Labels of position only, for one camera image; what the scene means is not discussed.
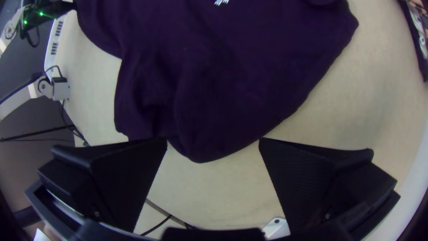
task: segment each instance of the purple t-shirt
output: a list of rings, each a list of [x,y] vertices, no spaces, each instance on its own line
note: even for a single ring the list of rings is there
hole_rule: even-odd
[[[350,42],[345,0],[75,0],[86,36],[122,59],[115,125],[208,162],[292,115]]]

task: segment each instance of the beige surface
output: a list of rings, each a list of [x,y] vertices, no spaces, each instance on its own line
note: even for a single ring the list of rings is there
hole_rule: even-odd
[[[427,94],[407,23],[395,1],[351,0],[360,27],[351,44],[292,117],[267,137],[332,147],[372,148],[374,163],[405,180],[419,147]],[[96,48],[70,13],[57,64],[71,84],[67,113],[92,145],[126,141],[115,131],[120,60]],[[207,229],[264,226],[284,216],[257,148],[195,164],[171,146],[148,198]]]

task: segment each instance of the cable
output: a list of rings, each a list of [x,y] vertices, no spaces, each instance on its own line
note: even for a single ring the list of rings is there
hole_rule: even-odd
[[[36,48],[37,46],[39,46],[40,43],[40,31],[39,31],[39,26],[36,27],[36,33],[37,33],[37,43],[34,44],[31,36],[28,32],[25,33],[25,38],[27,39],[28,44],[30,44],[30,46],[32,46],[33,48]]]
[[[58,69],[59,76],[61,76],[61,78],[63,78],[62,73],[61,73],[61,70],[59,69],[59,66],[58,66],[58,65],[54,65],[54,66],[50,67],[49,69],[45,70],[45,74],[47,75],[47,72],[48,72],[48,71],[50,71],[50,70],[51,70],[51,69],[53,69],[53,68],[57,68],[57,69]]]
[[[6,142],[31,142],[31,141],[64,141],[64,142],[71,142],[73,143],[73,141],[69,141],[69,140],[65,140],[65,139],[31,139],[31,140],[12,140],[12,141],[6,141]]]
[[[190,224],[188,224],[188,223],[186,223],[186,222],[183,222],[184,223],[184,226],[186,227],[186,229],[188,229],[188,230],[195,230],[195,229],[198,229],[198,228],[196,228],[196,227],[194,227],[194,226],[192,226],[192,225],[190,225]]]
[[[170,218],[172,217],[172,215],[170,214],[168,217],[166,217],[162,222],[160,222],[158,225],[154,226],[153,228],[149,229],[148,231],[144,232],[141,234],[141,236],[146,236],[149,233],[155,231],[156,229],[158,229],[160,226],[162,226],[164,223],[166,223],[166,221],[168,221]]]
[[[66,103],[65,100],[62,102],[62,105],[60,105],[58,103],[58,110],[59,110],[59,113],[61,115],[62,121],[64,122],[65,125],[67,125],[66,119],[64,118],[64,105],[65,105],[65,103]],[[79,139],[81,139],[83,141],[84,146],[89,146],[88,141],[85,139],[85,137],[82,135],[82,133],[80,133],[80,131],[77,129],[77,127],[75,127],[74,129],[70,127],[69,130],[73,133],[73,135],[77,136]]]

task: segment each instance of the black pad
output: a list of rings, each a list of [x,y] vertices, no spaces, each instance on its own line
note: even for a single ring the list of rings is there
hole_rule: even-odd
[[[44,186],[85,217],[132,232],[167,149],[165,139],[54,146],[39,169]]]
[[[336,173],[371,162],[370,149],[345,151],[262,138],[260,154],[291,233],[310,228]]]

